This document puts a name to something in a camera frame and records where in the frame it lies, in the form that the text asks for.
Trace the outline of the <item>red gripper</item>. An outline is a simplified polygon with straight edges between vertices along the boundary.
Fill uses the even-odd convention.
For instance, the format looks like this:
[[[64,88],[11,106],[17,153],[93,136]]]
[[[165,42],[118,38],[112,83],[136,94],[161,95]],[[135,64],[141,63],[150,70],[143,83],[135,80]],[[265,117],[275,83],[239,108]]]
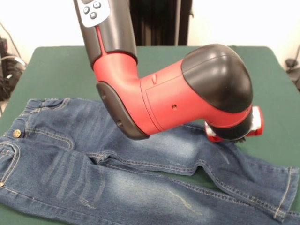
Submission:
[[[260,136],[264,130],[263,113],[259,106],[253,106],[248,116],[233,127],[219,128],[204,123],[207,138],[211,142],[229,141],[233,143],[244,143],[246,137]]]

